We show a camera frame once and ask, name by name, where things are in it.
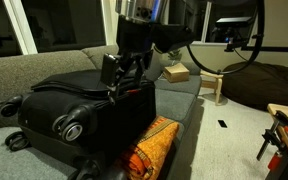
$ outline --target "wooden stool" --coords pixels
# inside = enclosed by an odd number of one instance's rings
[[[208,87],[208,88],[213,88],[214,89],[214,94],[216,95],[215,97],[215,105],[220,105],[220,95],[221,95],[221,89],[222,89],[222,78],[223,75],[217,75],[217,74],[212,74],[206,71],[201,70],[201,75],[207,76],[207,77],[212,77],[215,78],[215,82],[210,82],[210,81],[203,81],[202,82],[202,87]]]

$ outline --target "gray couch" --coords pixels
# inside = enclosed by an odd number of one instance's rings
[[[116,54],[117,50],[117,46],[103,46],[0,58],[0,102],[29,92],[31,85],[52,74],[100,69],[103,54]],[[203,114],[197,98],[201,85],[200,70],[195,65],[184,63],[190,70],[190,80],[169,83],[159,77],[163,66],[170,63],[159,61],[154,55],[151,68],[146,72],[147,78],[155,81],[157,114],[180,123],[159,179],[189,179]],[[75,170],[34,148],[17,152],[7,150],[5,138],[18,130],[16,116],[4,118],[0,115],[0,179],[66,179]]]

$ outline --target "black bag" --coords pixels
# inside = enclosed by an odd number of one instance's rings
[[[6,138],[6,145],[12,151],[32,145],[77,168],[74,178],[100,175],[156,117],[153,82],[136,86],[125,78],[112,105],[100,74],[54,75],[32,86],[33,92],[0,103],[2,115],[18,112],[23,131]]]

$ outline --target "floor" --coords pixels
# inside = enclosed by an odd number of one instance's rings
[[[257,161],[264,139],[262,134],[272,125],[267,112],[240,105],[222,97],[215,106],[211,89],[202,88],[204,114],[192,163],[194,180],[263,180],[276,148],[269,145],[261,161]],[[223,120],[227,128],[222,128]]]

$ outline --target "cardboard box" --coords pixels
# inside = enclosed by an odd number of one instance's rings
[[[190,72],[182,63],[165,67],[163,76],[171,83],[188,81]]]

